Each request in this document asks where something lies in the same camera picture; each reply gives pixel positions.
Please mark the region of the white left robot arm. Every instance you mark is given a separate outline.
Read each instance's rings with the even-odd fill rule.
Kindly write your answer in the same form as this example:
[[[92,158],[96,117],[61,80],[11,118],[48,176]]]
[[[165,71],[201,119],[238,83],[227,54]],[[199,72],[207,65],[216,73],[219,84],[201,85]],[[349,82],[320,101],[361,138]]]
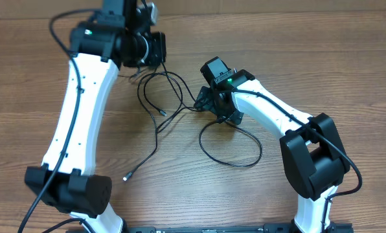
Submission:
[[[109,93],[121,67],[165,61],[165,35],[152,32],[158,10],[146,1],[104,1],[79,22],[63,48],[69,59],[65,98],[53,140],[25,184],[36,201],[69,214],[88,232],[125,232],[113,210],[112,181],[97,175],[96,146]]]

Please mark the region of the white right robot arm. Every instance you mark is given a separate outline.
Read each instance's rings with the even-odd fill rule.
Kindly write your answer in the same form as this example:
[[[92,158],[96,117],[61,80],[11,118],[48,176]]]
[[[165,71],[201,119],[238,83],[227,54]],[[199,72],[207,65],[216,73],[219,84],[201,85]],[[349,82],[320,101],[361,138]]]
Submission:
[[[264,224],[263,232],[353,232],[352,224],[329,218],[331,195],[350,169],[334,121],[289,106],[251,73],[230,69],[219,57],[200,72],[208,86],[198,95],[198,107],[234,125],[249,115],[279,140],[284,173],[298,194],[297,213],[289,223]]]

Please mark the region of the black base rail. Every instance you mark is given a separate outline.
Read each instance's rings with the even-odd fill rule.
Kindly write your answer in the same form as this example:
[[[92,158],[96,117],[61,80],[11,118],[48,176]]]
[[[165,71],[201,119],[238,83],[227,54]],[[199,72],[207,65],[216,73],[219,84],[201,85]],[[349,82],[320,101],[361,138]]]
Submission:
[[[263,226],[236,227],[128,227],[129,233],[298,233],[301,232],[294,223],[266,223]]]

